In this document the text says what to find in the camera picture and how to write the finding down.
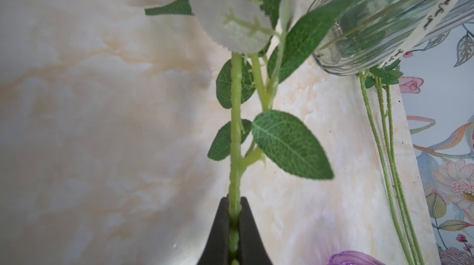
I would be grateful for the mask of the clear glass vase with twine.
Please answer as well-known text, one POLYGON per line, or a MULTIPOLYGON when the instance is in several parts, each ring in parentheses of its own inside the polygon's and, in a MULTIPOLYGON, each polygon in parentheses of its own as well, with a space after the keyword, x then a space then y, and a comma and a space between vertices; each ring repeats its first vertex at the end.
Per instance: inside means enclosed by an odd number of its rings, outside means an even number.
MULTIPOLYGON (((314 0, 311 10, 341 0, 314 0)), ((333 75, 354 75, 433 39, 474 16, 474 0, 349 0, 314 51, 333 75)))

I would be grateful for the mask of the small red rose stem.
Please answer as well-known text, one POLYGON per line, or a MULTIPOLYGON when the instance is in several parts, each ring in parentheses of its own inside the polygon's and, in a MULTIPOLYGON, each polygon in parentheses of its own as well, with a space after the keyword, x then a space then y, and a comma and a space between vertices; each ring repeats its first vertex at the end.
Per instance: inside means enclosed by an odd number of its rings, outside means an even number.
POLYGON ((317 49, 350 5, 332 2, 294 20, 293 0, 176 0, 145 14, 194 16, 207 35, 229 50, 216 82, 216 96, 229 109, 207 156, 230 159, 229 265, 240 265, 240 183, 244 172, 269 159, 281 170, 311 180, 331 180, 333 171, 315 135, 297 117, 274 110, 279 84, 317 49))

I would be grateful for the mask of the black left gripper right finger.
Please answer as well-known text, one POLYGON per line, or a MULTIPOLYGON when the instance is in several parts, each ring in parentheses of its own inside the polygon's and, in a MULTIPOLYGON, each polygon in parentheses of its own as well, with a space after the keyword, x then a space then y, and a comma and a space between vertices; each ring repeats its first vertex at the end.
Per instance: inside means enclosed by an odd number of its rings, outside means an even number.
POLYGON ((238 261, 241 265, 273 265, 262 239, 246 197, 241 197, 239 216, 238 261))

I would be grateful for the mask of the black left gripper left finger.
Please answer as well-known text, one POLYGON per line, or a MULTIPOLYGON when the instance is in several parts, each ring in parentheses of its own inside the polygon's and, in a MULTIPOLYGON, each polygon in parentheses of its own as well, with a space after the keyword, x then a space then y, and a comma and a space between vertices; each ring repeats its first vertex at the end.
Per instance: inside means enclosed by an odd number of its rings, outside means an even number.
POLYGON ((230 219, 228 198, 220 200, 204 251, 197 265, 228 265, 230 219))

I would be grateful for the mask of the purple blue glass vase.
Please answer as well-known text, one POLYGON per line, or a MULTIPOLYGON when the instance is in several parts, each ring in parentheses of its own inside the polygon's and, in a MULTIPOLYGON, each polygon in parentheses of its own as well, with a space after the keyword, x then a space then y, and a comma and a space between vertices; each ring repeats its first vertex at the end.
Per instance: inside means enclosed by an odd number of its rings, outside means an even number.
POLYGON ((385 265, 374 257, 359 251, 342 251, 334 254, 327 265, 385 265))

